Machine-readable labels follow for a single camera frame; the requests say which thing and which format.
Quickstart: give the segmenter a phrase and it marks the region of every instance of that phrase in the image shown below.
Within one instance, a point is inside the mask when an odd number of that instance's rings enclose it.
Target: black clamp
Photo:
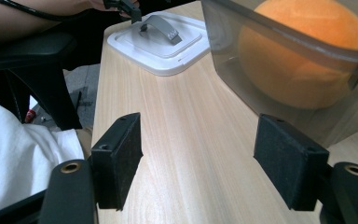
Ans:
[[[358,164],[327,164],[329,152],[284,120],[260,115],[255,159],[289,209],[313,211],[321,223],[358,223]]]
[[[95,144],[87,161],[56,166],[48,188],[0,210],[0,223],[98,223],[97,204],[123,209],[142,157],[141,115],[123,116]]]

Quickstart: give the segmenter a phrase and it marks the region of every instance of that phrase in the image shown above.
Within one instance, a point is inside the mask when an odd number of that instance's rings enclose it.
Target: white tray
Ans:
[[[182,41],[174,45],[158,29],[148,26],[141,32],[143,21],[158,15],[179,32]],[[127,29],[111,34],[107,42],[145,70],[170,76],[186,70],[209,51],[205,22],[168,12],[154,12]]]

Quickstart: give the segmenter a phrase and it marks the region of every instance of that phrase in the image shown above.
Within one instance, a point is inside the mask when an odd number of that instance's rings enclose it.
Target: black chair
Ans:
[[[0,46],[0,100],[12,101],[0,105],[24,122],[32,94],[61,130],[81,129],[62,71],[62,62],[75,47],[66,33],[33,35]]]

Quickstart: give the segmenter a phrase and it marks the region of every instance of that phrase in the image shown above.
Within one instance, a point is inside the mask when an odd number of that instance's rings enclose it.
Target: wooden table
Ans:
[[[169,10],[203,20],[200,2]],[[128,27],[109,27],[105,38]],[[290,211],[253,158],[257,115],[220,79],[207,54],[158,77],[103,44],[93,144],[119,117],[141,112],[145,154],[124,210],[101,223],[319,223]],[[358,163],[358,134],[329,148],[330,163]]]

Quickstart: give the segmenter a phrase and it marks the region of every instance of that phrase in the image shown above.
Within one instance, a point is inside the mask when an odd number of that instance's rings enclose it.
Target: transparent plastic box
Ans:
[[[337,1],[358,17],[358,1]],[[326,44],[256,13],[263,2],[201,0],[217,74],[256,114],[284,119],[323,147],[357,133],[358,50]],[[241,38],[248,34],[267,39],[269,49],[257,51],[251,44],[244,50]],[[285,72],[293,70],[282,64],[290,60],[301,69],[316,67],[309,71],[320,80],[286,81]]]

